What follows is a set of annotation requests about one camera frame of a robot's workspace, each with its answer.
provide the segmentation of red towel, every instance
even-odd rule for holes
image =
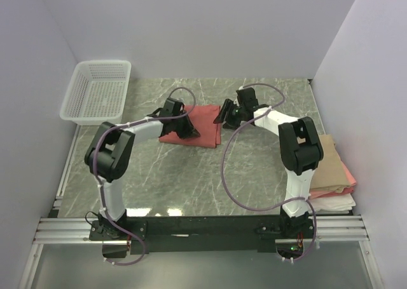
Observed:
[[[187,112],[191,108],[192,106],[185,106]],[[221,124],[214,124],[213,121],[219,114],[220,109],[220,106],[215,105],[195,106],[189,114],[192,125],[201,134],[200,137],[181,140],[177,133],[171,132],[159,138],[160,142],[216,148],[221,143]]]

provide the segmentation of beige cloth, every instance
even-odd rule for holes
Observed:
[[[320,135],[324,158],[319,162],[311,181],[311,189],[315,191],[343,192],[350,187],[341,163],[341,158],[335,149],[331,135]]]

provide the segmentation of cable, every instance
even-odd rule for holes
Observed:
[[[90,224],[90,226],[92,226],[92,223],[88,220],[88,214],[89,214],[89,213],[94,214],[96,217],[97,217],[97,214],[96,214],[95,212],[92,212],[92,211],[89,211],[89,212],[87,212],[87,213],[85,214],[85,221],[86,221],[88,224]]]
[[[315,212],[315,210],[314,210],[314,208],[313,208],[311,202],[310,202],[307,198],[304,198],[304,197],[294,197],[294,198],[291,198],[291,199],[284,200],[283,202],[277,203],[276,205],[269,206],[268,208],[251,208],[250,206],[244,205],[243,203],[239,202],[235,197],[233,197],[233,195],[232,195],[231,192],[229,191],[229,188],[228,188],[228,186],[227,186],[227,184],[226,184],[226,179],[225,179],[225,177],[224,177],[224,162],[226,161],[226,153],[227,153],[227,151],[228,151],[228,149],[229,149],[229,146],[230,146],[231,142],[232,142],[233,139],[237,136],[237,134],[238,134],[239,132],[241,132],[244,128],[246,128],[247,126],[249,126],[251,123],[257,121],[258,119],[261,119],[261,118],[267,116],[267,115],[272,111],[272,109],[274,109],[274,108],[276,108],[276,107],[282,105],[282,104],[286,101],[286,96],[284,95],[284,93],[283,93],[280,89],[278,89],[276,86],[272,86],[272,85],[270,85],[270,84],[266,84],[266,83],[253,83],[253,84],[244,85],[242,88],[247,88],[247,87],[256,86],[256,85],[267,86],[267,87],[273,88],[274,90],[276,90],[276,91],[281,95],[282,99],[281,99],[280,102],[278,102],[277,104],[273,105],[271,108],[267,109],[267,111],[266,111],[265,113],[263,113],[263,114],[260,115],[260,116],[255,117],[255,118],[253,118],[253,119],[248,120],[246,123],[244,123],[242,126],[240,126],[239,128],[237,128],[237,129],[232,133],[232,135],[231,135],[231,137],[230,137],[228,143],[226,143],[226,147],[224,148],[223,155],[222,155],[222,160],[221,160],[221,180],[222,180],[222,184],[223,184],[223,187],[224,187],[224,191],[227,193],[227,195],[229,196],[229,198],[230,198],[234,203],[236,203],[236,204],[237,204],[238,206],[240,206],[241,208],[244,208],[245,210],[249,210],[249,211],[253,211],[253,212],[265,212],[265,211],[274,210],[275,208],[278,208],[278,207],[280,207],[280,206],[282,206],[282,205],[284,205],[284,204],[286,204],[286,203],[289,203],[289,202],[292,202],[292,201],[296,201],[296,200],[304,200],[305,202],[307,202],[307,204],[309,205],[309,207],[310,207],[311,210],[312,210],[312,216],[313,216],[313,218],[314,218],[314,234],[313,234],[313,237],[312,237],[310,246],[305,250],[305,252],[303,253],[303,255],[301,255],[300,257],[298,257],[298,258],[296,258],[296,259],[294,259],[294,261],[297,261],[297,260],[299,260],[299,259],[302,259],[306,254],[309,253],[309,250],[313,247],[313,245],[314,245],[314,243],[315,243],[315,239],[316,239],[316,237],[317,237],[317,214],[316,214],[316,212]]]
[[[173,90],[171,91],[171,93],[170,93],[170,96],[171,96],[176,90],[180,90],[180,89],[184,89],[184,90],[188,91],[188,92],[190,93],[190,95],[192,96],[193,105],[192,105],[192,108],[191,108],[188,112],[186,112],[186,113],[184,113],[184,114],[181,114],[180,116],[169,116],[169,117],[165,117],[165,118],[142,119],[142,120],[134,121],[134,122],[131,122],[131,123],[128,123],[128,124],[121,124],[121,125],[117,125],[117,126],[111,127],[111,128],[109,128],[108,130],[106,130],[106,131],[102,134],[102,136],[100,137],[99,141],[98,141],[97,144],[96,144],[95,154],[93,155],[92,170],[93,170],[93,175],[95,176],[96,181],[98,182],[98,187],[99,187],[99,189],[100,189],[100,200],[101,200],[101,202],[102,202],[102,207],[103,207],[104,213],[105,213],[105,215],[106,215],[106,218],[108,219],[108,221],[109,221],[115,228],[117,228],[118,230],[120,230],[121,232],[123,232],[123,233],[125,233],[125,234],[127,234],[127,235],[130,235],[130,236],[133,237],[134,239],[138,240],[138,242],[140,242],[140,244],[141,244],[141,246],[142,246],[142,253],[141,253],[141,255],[139,256],[138,259],[135,259],[135,260],[133,260],[132,262],[115,262],[115,261],[113,261],[113,260],[111,260],[111,259],[106,259],[106,260],[107,260],[108,262],[110,262],[112,265],[132,265],[132,264],[135,264],[135,263],[139,262],[139,261],[142,260],[142,258],[145,256],[146,251],[147,251],[147,246],[146,246],[145,242],[143,242],[143,240],[142,240],[140,237],[138,237],[137,235],[131,233],[130,231],[128,231],[128,230],[126,230],[126,229],[120,227],[120,226],[119,226],[116,222],[114,222],[114,220],[111,218],[111,216],[110,216],[110,214],[109,214],[109,212],[108,212],[108,210],[107,210],[107,207],[106,207],[106,199],[105,199],[105,196],[104,196],[104,189],[103,189],[104,182],[103,182],[102,179],[100,179],[100,177],[99,177],[98,174],[97,174],[97,155],[98,155],[98,153],[99,153],[99,151],[100,151],[100,148],[102,147],[103,141],[104,141],[104,139],[106,138],[106,136],[107,136],[109,133],[111,133],[112,131],[114,131],[114,130],[119,130],[119,129],[128,128],[128,127],[134,127],[134,126],[137,126],[137,125],[140,125],[140,124],[144,124],[144,123],[147,123],[147,122],[152,122],[152,121],[161,121],[161,120],[168,120],[168,119],[180,119],[180,118],[183,118],[183,117],[187,116],[188,114],[190,114],[190,113],[192,112],[192,110],[195,108],[196,104],[197,104],[197,98],[195,97],[195,95],[193,94],[193,92],[192,92],[190,89],[185,88],[185,87],[177,87],[177,88],[173,89]]]

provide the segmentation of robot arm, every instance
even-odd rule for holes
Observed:
[[[310,184],[318,163],[323,158],[323,150],[314,122],[310,117],[294,118],[278,111],[269,112],[267,105],[259,105],[253,88],[237,90],[237,101],[226,99],[214,123],[226,121],[223,128],[237,129],[241,121],[254,121],[280,138],[280,154],[287,172],[285,200],[304,197],[310,192]],[[289,218],[300,217],[308,211],[304,201],[297,200],[283,205]]]
[[[188,116],[178,119],[165,119],[184,114],[184,104],[173,98],[168,98],[162,108],[155,110],[144,119],[160,118],[161,120],[147,121],[146,123],[124,129],[114,130],[104,139],[97,155],[97,173],[103,181],[104,199],[109,208],[109,215],[114,221],[125,216],[126,208],[122,196],[121,177],[127,170],[130,155],[134,144],[147,141],[150,138],[158,138],[172,131],[179,138],[199,137],[199,132],[194,128]],[[85,163],[93,173],[93,157],[98,141],[114,124],[102,123],[95,134],[86,154]],[[100,215],[106,218],[102,201],[100,201]]]

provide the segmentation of stack of folded clothes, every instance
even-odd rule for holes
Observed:
[[[311,181],[310,200],[315,210],[349,211],[355,206],[350,195],[356,180],[343,164],[331,135],[320,135],[324,159],[320,161]]]

